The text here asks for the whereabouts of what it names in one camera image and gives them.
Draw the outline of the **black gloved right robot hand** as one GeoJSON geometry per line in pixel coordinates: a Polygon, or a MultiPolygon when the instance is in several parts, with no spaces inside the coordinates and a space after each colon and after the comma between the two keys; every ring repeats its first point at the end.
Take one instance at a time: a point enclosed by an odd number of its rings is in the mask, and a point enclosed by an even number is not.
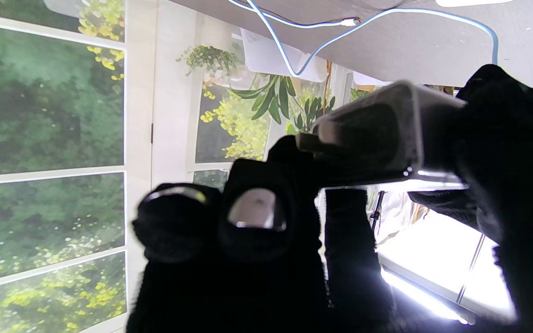
{"type": "Polygon", "coordinates": [[[315,160],[285,136],[266,162],[237,160],[224,192],[166,183],[142,200],[132,225],[148,263],[125,330],[533,333],[533,88],[488,64],[457,97],[442,153],[468,187],[408,195],[495,241],[514,322],[434,318],[392,291],[362,189],[326,191],[324,278],[315,160]]]}

